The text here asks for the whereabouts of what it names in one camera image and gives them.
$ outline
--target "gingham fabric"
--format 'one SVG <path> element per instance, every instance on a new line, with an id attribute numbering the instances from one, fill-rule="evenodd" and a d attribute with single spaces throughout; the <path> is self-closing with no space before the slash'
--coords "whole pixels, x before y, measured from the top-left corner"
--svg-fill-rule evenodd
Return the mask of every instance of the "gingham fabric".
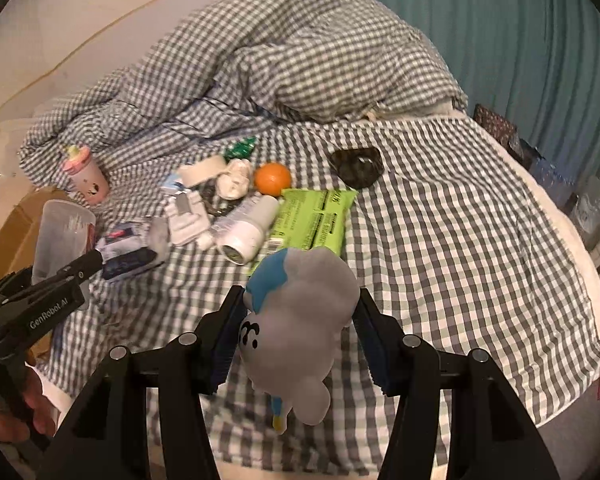
<path id="1" fill-rule="evenodd" d="M 160 215 L 158 186 L 182 163 L 252 134 L 252 162 L 275 160 L 295 187 L 343 187 L 327 154 L 377 146 L 386 171 L 359 193 L 343 258 L 379 308 L 436 348 L 487 349 L 538 423 L 600 372 L 600 341 L 570 252 L 526 185 L 471 119 L 350 122 L 466 99 L 422 34 L 373 0 L 225 0 L 194 12 L 135 66 L 61 100 L 22 148 L 34 183 L 68 188 L 68 144 L 91 147 L 111 192 L 98 232 Z M 195 244 L 117 283 L 91 281 L 91 305 L 54 332 L 42 372 L 76 396 L 107 350 L 158 348 L 216 309 L 246 269 Z M 366 474 L 382 462 L 397 399 L 373 386 L 356 332 L 325 379 L 315 427 L 291 415 L 277 436 L 264 394 L 234 360 L 203 408 L 219 460 L 267 470 Z M 159 442 L 157 395 L 148 429 Z M 446 462 L 443 396 L 437 464 Z"/>

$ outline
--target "orange fruit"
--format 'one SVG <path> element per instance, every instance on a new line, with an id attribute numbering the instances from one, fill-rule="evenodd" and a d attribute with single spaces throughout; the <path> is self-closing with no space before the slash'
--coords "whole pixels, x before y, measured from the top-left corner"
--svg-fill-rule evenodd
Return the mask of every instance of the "orange fruit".
<path id="1" fill-rule="evenodd" d="M 256 170 L 253 182 L 263 195 L 280 196 L 283 189 L 291 187 L 291 173 L 282 164 L 268 162 Z"/>

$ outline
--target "stuffed animal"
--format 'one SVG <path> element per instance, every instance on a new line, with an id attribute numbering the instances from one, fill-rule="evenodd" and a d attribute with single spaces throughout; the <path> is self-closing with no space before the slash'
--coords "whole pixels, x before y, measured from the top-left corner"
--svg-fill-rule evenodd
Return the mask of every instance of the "stuffed animal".
<path id="1" fill-rule="evenodd" d="M 291 409 L 319 424 L 331 403 L 322 381 L 360 298 L 355 275 L 325 247 L 282 249 L 264 258 L 243 298 L 251 312 L 238 350 L 253 388 L 272 397 L 273 427 L 284 433 Z"/>

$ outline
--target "barcode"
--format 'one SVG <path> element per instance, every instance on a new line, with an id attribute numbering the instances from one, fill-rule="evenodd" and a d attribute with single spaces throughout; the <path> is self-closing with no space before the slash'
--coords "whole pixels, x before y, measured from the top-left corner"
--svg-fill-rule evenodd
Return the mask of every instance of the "barcode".
<path id="1" fill-rule="evenodd" d="M 267 256 L 269 256 L 269 254 L 277 253 L 282 249 L 283 243 L 284 239 L 282 238 L 270 238 L 267 243 Z"/>

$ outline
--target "green curtain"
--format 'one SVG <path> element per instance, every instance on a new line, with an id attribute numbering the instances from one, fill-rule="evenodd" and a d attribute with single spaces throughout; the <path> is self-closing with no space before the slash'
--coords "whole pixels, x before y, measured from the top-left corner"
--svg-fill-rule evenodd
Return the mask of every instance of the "green curtain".
<path id="1" fill-rule="evenodd" d="M 600 14 L 590 0 L 379 0 L 422 30 L 469 96 L 565 176 L 600 176 Z"/>

